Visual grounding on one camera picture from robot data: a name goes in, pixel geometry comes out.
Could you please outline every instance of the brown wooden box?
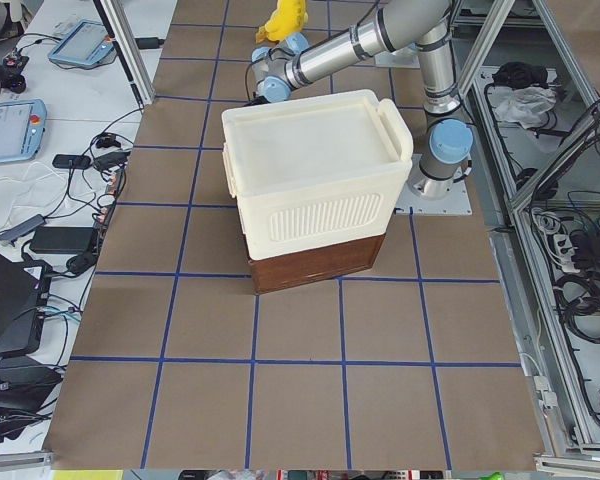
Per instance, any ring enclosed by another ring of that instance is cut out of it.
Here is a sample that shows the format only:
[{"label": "brown wooden box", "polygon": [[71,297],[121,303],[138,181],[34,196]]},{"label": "brown wooden box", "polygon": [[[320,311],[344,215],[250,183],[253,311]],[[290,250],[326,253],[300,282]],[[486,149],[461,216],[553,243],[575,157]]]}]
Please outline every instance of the brown wooden box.
[{"label": "brown wooden box", "polygon": [[378,235],[263,260],[249,258],[256,293],[273,292],[371,268],[383,240],[384,235]]}]

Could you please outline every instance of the yellow toy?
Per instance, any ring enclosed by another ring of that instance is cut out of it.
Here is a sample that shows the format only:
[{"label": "yellow toy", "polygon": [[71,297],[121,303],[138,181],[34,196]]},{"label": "yellow toy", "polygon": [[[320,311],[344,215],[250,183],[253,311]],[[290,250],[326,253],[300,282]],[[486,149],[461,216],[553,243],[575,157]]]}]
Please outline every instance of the yellow toy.
[{"label": "yellow toy", "polygon": [[277,8],[269,21],[258,29],[256,43],[265,39],[272,42],[284,40],[292,33],[301,31],[308,21],[305,0],[278,0]]}]

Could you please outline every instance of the white bin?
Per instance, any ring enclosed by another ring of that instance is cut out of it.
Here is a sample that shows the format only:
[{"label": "white bin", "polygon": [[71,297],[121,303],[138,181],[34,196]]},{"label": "white bin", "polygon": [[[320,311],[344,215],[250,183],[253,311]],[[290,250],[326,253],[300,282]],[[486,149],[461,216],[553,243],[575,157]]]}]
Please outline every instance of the white bin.
[{"label": "white bin", "polygon": [[226,110],[223,157],[254,260],[385,233],[413,139],[370,90]]}]

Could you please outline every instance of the yellow object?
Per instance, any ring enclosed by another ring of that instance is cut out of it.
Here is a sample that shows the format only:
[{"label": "yellow object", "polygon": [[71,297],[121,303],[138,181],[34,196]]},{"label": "yellow object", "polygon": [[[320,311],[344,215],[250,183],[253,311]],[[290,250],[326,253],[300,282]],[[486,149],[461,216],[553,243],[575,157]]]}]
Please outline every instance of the yellow object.
[{"label": "yellow object", "polygon": [[305,0],[278,0],[277,8],[269,21],[258,29],[256,43],[265,39],[272,42],[284,40],[292,33],[301,31],[308,21]]},{"label": "yellow object", "polygon": [[123,470],[57,470],[53,480],[122,480]]}]

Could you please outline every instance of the robotic arm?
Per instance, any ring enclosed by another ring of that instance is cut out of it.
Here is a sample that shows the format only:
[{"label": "robotic arm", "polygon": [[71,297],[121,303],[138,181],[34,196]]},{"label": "robotic arm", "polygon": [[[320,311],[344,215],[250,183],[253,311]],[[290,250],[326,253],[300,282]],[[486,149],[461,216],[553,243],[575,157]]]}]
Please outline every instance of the robotic arm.
[{"label": "robotic arm", "polygon": [[447,16],[449,0],[393,0],[375,18],[309,48],[294,34],[277,47],[253,52],[256,94],[268,102],[284,101],[292,90],[310,85],[383,51],[416,42],[425,84],[425,110],[446,115],[460,106]]}]

